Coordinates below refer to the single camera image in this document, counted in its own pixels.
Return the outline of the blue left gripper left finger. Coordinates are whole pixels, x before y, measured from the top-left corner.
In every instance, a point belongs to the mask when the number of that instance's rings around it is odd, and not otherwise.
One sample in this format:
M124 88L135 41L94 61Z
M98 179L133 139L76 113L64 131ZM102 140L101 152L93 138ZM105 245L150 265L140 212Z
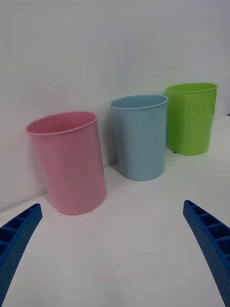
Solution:
M0 228L0 305L42 217L41 205L36 203Z

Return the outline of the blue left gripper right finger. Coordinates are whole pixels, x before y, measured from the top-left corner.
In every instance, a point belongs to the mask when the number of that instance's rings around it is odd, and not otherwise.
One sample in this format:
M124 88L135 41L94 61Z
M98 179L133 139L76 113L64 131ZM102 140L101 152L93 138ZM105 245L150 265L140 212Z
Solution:
M183 215L206 259L224 305L230 306L230 228L186 200Z

